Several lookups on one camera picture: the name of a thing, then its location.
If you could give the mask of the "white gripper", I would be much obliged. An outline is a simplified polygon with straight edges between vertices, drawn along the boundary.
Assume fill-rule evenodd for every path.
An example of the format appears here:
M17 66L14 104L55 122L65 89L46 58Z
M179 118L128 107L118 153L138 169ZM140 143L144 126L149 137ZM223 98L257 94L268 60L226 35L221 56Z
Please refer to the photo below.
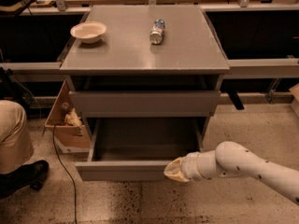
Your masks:
M169 162L164 169L164 175L177 182L209 179L216 174L217 165L214 151L189 153L184 158L179 157Z

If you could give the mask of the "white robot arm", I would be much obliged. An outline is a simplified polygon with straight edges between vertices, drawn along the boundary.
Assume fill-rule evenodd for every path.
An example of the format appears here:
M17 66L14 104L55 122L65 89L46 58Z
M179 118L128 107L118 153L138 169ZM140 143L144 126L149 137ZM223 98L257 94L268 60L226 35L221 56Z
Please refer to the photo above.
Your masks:
M246 147L225 141L208 152L192 152L166 165L164 175L178 182L249 176L299 204L299 172L264 160Z

